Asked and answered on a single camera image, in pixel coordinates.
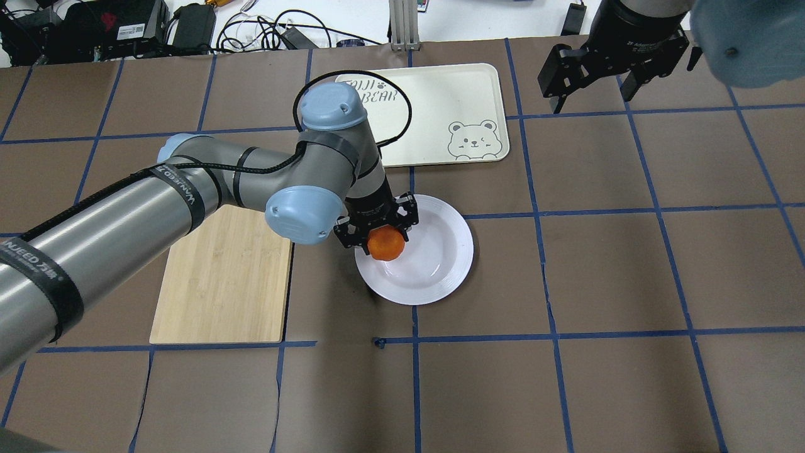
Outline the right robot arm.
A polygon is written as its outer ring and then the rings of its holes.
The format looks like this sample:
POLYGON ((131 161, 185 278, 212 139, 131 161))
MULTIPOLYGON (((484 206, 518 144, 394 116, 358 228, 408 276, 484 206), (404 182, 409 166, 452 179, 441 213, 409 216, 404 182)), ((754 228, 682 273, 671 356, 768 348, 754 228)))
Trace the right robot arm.
POLYGON ((756 89, 803 76, 802 1, 603 1, 580 48, 555 44, 538 74, 553 113, 578 89, 625 75, 631 101, 686 54, 730 87, 756 89))

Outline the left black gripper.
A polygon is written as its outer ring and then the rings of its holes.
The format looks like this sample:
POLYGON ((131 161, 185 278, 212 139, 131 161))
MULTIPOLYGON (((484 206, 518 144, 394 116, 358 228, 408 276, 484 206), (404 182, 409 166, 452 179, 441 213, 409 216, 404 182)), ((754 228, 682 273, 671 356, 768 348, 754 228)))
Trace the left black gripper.
POLYGON ((383 182, 379 188, 359 198, 345 198, 346 216, 340 216, 333 232, 345 249, 359 249, 370 255, 369 233, 385 225, 396 227, 406 243, 409 232, 419 224, 419 209, 414 193, 405 192, 394 197, 390 184, 383 182))

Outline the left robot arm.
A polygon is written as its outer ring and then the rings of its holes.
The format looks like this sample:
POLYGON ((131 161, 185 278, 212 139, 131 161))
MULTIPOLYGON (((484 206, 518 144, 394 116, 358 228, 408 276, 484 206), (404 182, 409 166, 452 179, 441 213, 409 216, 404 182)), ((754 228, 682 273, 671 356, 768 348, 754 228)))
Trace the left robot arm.
POLYGON ((337 72, 300 89, 291 154, 180 133, 156 164, 2 242, 2 373, 57 341, 86 310, 229 204, 264 215, 299 245, 336 235, 370 252, 370 234, 391 227, 408 240, 419 223, 413 193, 393 195, 382 150, 359 92, 337 72))

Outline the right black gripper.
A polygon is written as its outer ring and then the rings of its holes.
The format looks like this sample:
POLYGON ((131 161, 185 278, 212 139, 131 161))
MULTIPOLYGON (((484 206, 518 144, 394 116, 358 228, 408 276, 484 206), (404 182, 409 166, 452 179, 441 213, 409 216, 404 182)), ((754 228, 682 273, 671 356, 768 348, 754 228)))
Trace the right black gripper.
POLYGON ((626 74, 623 101, 632 101, 642 86, 667 77, 690 45, 682 20, 693 1, 603 1, 586 42, 578 48, 555 44, 538 74, 541 94, 552 114, 560 114, 567 97, 609 76, 626 74))

